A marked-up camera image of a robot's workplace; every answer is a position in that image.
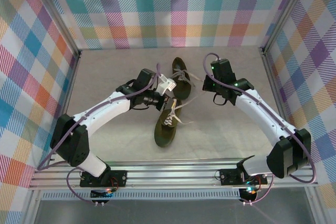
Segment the plaid backdrop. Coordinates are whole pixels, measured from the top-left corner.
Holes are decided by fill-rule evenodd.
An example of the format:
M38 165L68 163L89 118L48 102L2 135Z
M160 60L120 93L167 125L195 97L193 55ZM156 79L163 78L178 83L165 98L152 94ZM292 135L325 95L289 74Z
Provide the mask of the plaid backdrop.
M269 60L291 122L311 132L318 182L336 221L336 0L299 0Z
M83 49L256 45L283 7L281 0L54 2Z
M0 224L16 224L75 59L41 0L0 0Z

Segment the shoelace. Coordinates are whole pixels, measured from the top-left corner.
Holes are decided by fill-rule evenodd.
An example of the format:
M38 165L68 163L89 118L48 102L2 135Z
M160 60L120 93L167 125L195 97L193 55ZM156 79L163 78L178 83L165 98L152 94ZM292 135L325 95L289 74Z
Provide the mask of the shoelace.
M188 72L187 70L181 70L178 68L174 68L174 70L176 71L175 73L173 73L173 75L171 76L171 78L174 77L179 77L178 80L179 81L186 81L188 82L191 86L195 87L195 84L192 81L189 81L188 78L185 76L185 73L189 74L189 76L193 77L194 79L198 80L198 81L202 81L199 77L197 77L196 75Z
M194 97L193 99L190 99L189 101L187 101L186 103L184 104L181 104L179 106L176 106L177 104L177 99L174 99L174 102L173 102L173 105L171 107L171 111L170 113L168 114L168 116L166 117L166 119L164 120L164 125L172 125L173 123L173 118L175 118L179 123L182 123L182 124L190 124L190 123L193 123L194 121L192 122L188 122L188 123L183 123L175 114L175 110L179 109L179 108L182 108L183 106L186 106L187 104L191 103L194 99L196 99L197 97L199 97L200 95Z

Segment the white floor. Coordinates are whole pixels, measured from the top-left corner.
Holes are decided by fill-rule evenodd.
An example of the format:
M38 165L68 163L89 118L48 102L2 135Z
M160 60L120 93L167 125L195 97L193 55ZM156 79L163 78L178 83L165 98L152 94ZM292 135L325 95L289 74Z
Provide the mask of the white floor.
M170 76L175 57L181 57L191 73L204 79L202 62L209 52L229 59L236 77L248 79L276 110L256 47L162 48L84 51L68 114L104 100L115 88L136 78L142 68L155 70L157 62L161 72ZM202 91L203 83L193 81L196 89L190 98ZM178 125L176 137L167 148L155 144L154 126L160 113L150 108L129 111L107 123L89 140L90 149L104 161L246 157L270 152L271 146L256 123L230 103L216 106L212 99L213 93L207 92L182 109L181 120L194 122Z

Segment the shoe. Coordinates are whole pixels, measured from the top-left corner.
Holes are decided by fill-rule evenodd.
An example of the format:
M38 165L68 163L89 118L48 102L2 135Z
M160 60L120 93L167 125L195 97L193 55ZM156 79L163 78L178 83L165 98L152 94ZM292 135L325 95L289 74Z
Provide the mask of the shoe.
M154 130L154 139L159 147L167 147L173 142L182 107L175 108L181 105L181 100L174 98L171 109L162 111Z
M174 96L177 99L185 100L191 93L191 85L189 74L187 73L187 67L184 61L176 57L172 64L173 75L171 78L176 82L176 87L173 89Z

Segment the white shoelace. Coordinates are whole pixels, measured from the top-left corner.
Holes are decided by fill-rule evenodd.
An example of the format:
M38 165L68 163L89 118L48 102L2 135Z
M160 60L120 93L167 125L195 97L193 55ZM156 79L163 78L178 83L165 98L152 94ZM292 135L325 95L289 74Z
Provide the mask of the white shoelace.
M178 69L178 68L174 68L174 70L176 72L171 76L171 78L174 78L174 77L178 76L179 77L178 78L179 81L186 81L186 82L188 82L193 87L195 87L195 84L192 81L188 80L188 78L185 76L185 73L189 74L189 76L193 77L197 81L202 81L199 77L197 77L196 75L188 72L187 70L181 70L181 69Z
M193 99L190 99L189 101L187 101L186 103L184 104L181 104L179 106L176 106L177 104L177 99L174 99L174 102L173 102L173 105L171 107L171 112L168 114L168 116L166 117L166 119L164 120L164 125L172 125L173 123L173 118L175 118L179 123L182 123L182 124L190 124L190 123L193 123L194 121L192 122L188 122L188 123L183 123L175 114L175 110L179 109L179 108L182 108L183 106L186 106L187 104L191 103L194 99L196 99L197 97L199 97L200 95L194 97Z

